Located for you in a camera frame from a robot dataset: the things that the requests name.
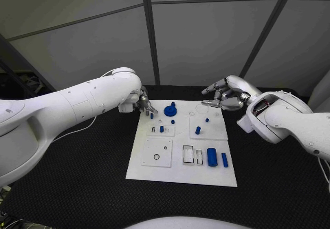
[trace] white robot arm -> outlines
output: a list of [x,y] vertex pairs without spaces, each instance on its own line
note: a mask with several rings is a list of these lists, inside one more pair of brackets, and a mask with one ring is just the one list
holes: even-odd
[[158,113],[130,68],[28,100],[0,100],[0,187],[22,178],[62,131],[119,106]]
[[284,91],[263,93],[243,78],[231,75],[204,90],[215,100],[204,105],[240,110],[248,105],[238,125],[277,144],[293,135],[309,153],[330,161],[330,113],[313,113],[307,104]]

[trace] black floor mat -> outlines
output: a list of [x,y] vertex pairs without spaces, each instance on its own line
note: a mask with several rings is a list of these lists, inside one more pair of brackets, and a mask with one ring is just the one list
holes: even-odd
[[[212,98],[202,96],[204,87],[147,89],[150,99]],[[243,115],[244,109],[224,111],[238,188],[127,180],[140,113],[114,109],[90,129],[51,145],[0,209],[58,229],[124,228],[166,216],[220,219],[258,229],[329,229],[330,194],[316,157],[293,137],[274,145],[256,132],[247,134],[237,125]]]

